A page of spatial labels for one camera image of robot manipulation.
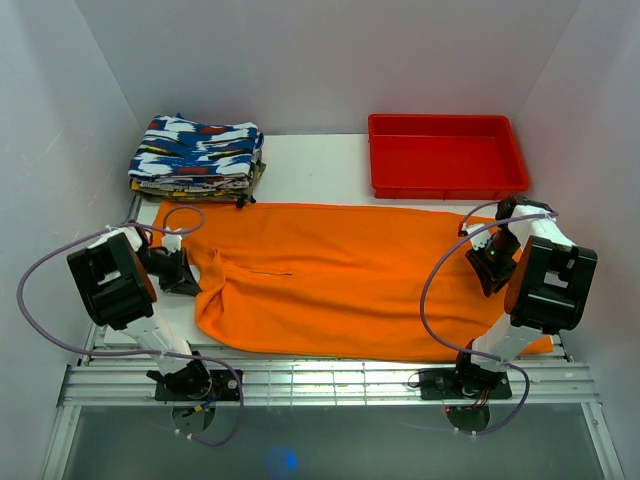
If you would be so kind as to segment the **orange trousers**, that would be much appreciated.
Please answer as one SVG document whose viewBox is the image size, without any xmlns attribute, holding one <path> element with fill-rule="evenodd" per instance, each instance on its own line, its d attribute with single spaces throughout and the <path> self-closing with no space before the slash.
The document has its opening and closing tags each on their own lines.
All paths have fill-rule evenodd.
<svg viewBox="0 0 640 480">
<path fill-rule="evenodd" d="M 195 325 L 272 354 L 450 362 L 504 312 L 485 297 L 446 212 L 320 204 L 163 203 L 200 274 Z"/>
</svg>

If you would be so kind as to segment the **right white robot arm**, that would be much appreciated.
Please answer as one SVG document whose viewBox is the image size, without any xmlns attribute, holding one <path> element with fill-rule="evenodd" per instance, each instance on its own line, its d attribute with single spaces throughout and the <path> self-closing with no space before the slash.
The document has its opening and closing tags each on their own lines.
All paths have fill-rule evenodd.
<svg viewBox="0 0 640 480">
<path fill-rule="evenodd" d="M 485 297 L 506 291 L 505 314 L 457 355 L 451 382 L 464 397 L 498 388 L 506 364 L 529 345 L 579 324 L 598 261 L 562 233 L 545 203 L 510 195 L 495 219 L 509 222 L 475 236 L 465 257 Z"/>
</svg>

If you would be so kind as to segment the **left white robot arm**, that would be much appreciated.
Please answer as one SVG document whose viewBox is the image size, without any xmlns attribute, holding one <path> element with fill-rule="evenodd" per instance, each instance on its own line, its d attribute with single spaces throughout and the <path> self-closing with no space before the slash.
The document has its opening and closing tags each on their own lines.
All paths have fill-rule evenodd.
<svg viewBox="0 0 640 480">
<path fill-rule="evenodd" d="M 174 395 L 194 400 L 209 395 L 210 372 L 193 358 L 189 342 L 154 311 L 152 276 L 164 293 L 195 297 L 201 292 L 180 234 L 167 234 L 153 247 L 142 228 L 118 228 L 68 255 L 67 263 L 92 321 L 127 335 L 149 352 L 157 365 L 149 378 Z"/>
</svg>

